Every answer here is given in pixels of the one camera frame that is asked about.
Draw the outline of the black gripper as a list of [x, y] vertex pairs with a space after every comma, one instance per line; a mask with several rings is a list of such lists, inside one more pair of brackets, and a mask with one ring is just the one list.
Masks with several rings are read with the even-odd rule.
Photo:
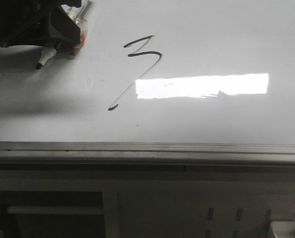
[[76, 45], [80, 28], [62, 6], [79, 0], [0, 0], [0, 47], [43, 46], [47, 39]]

